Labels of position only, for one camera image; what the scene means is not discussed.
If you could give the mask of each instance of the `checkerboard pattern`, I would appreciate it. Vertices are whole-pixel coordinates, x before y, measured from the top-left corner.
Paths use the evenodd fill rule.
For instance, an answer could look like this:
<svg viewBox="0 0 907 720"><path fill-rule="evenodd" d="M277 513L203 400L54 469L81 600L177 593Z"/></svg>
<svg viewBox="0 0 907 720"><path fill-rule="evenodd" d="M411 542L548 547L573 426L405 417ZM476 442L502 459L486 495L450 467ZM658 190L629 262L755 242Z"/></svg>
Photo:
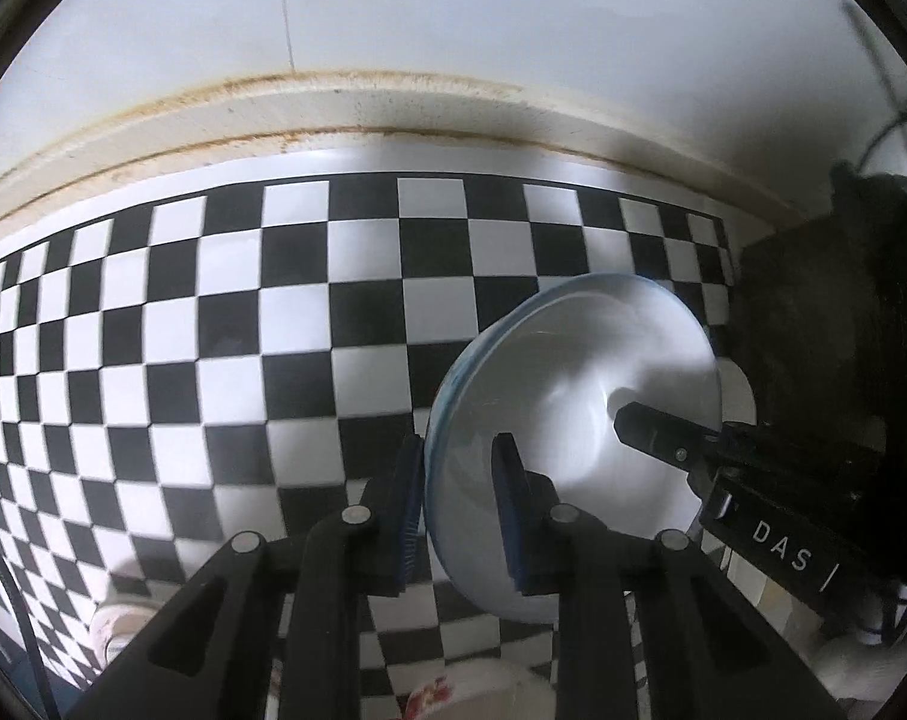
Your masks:
<svg viewBox="0 0 907 720"><path fill-rule="evenodd" d="M95 677L85 626L108 593L166 600L234 532L358 501L471 338L588 271L659 281L722 351L719 220L515 178L235 184L1 260L0 545L52 669ZM456 659L555 672L551 628L474 608L426 536L404 596L362 612L374 720Z"/></svg>

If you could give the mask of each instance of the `wall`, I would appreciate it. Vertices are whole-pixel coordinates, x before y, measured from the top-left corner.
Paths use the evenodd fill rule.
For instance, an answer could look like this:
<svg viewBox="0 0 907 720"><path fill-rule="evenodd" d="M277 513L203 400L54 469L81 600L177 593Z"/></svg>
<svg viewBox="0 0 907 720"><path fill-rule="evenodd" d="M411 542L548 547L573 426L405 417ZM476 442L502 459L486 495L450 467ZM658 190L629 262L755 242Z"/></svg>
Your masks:
<svg viewBox="0 0 907 720"><path fill-rule="evenodd" d="M380 69L511 84L524 100L561 95L814 214L826 207L831 162L854 155L890 115L848 6L64 0L1 81L0 177L86 127L169 95L294 71ZM875 38L903 97L906 69ZM202 142L205 132L191 137ZM630 156L608 151L594 155ZM151 153L149 143L143 153ZM12 196L25 202L34 191Z"/></svg>

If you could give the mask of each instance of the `white bowl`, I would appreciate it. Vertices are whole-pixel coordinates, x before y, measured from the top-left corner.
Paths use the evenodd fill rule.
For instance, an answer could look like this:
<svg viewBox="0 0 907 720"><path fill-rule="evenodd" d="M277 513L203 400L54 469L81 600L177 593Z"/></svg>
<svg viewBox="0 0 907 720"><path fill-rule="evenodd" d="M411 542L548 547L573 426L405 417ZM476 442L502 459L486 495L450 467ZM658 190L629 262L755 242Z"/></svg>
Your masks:
<svg viewBox="0 0 907 720"><path fill-rule="evenodd" d="M633 536L686 530L700 501L686 474L624 446L613 415L637 400L720 427L716 359L699 322L639 276L588 274L534 295L453 364L425 445L428 531L453 584L479 608L553 622L555 596L524 598L507 574L490 444L517 440L524 467L562 501Z"/></svg>

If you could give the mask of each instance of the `white lettering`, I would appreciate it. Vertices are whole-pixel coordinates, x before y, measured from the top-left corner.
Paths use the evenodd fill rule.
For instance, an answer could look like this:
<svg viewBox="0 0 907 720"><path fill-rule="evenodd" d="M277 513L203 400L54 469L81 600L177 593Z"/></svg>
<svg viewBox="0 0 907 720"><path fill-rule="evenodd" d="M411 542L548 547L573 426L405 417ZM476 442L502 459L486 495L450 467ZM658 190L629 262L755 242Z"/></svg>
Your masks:
<svg viewBox="0 0 907 720"><path fill-rule="evenodd" d="M759 534L759 532L762 529L764 529L764 534L761 536ZM767 525L767 523L765 523L764 520L761 520L759 523L757 523L757 530L754 531L754 541L757 541L757 543L762 544L762 543L764 543L764 541L767 540L767 537L769 535L770 535L770 526Z"/></svg>
<svg viewBox="0 0 907 720"><path fill-rule="evenodd" d="M783 558L786 557L786 536L770 547L770 552L779 552L780 560L783 560Z"/></svg>
<svg viewBox="0 0 907 720"><path fill-rule="evenodd" d="M791 562L794 571L803 571L807 567L807 558L810 557L809 549L802 549L797 553L797 557Z"/></svg>

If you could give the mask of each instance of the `screw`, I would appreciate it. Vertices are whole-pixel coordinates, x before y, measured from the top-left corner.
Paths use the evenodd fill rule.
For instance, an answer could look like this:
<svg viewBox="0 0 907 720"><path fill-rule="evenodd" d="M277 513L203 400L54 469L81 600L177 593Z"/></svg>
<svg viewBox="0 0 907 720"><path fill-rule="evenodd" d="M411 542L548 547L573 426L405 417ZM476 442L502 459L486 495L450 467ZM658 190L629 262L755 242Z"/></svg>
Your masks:
<svg viewBox="0 0 907 720"><path fill-rule="evenodd" d="M241 555L245 552L253 552L260 546L260 536L253 531L244 531L231 538L230 545L234 552L239 552Z"/></svg>
<svg viewBox="0 0 907 720"><path fill-rule="evenodd" d="M580 511L569 503L558 503L551 509L551 519L554 522L576 522L577 517L580 517Z"/></svg>
<svg viewBox="0 0 907 720"><path fill-rule="evenodd" d="M370 509L365 506L348 506L340 512L340 519L348 525L361 525L370 519Z"/></svg>
<svg viewBox="0 0 907 720"><path fill-rule="evenodd" d="M663 531L660 536L660 543L673 552L682 552L690 544L690 538L683 531Z"/></svg>

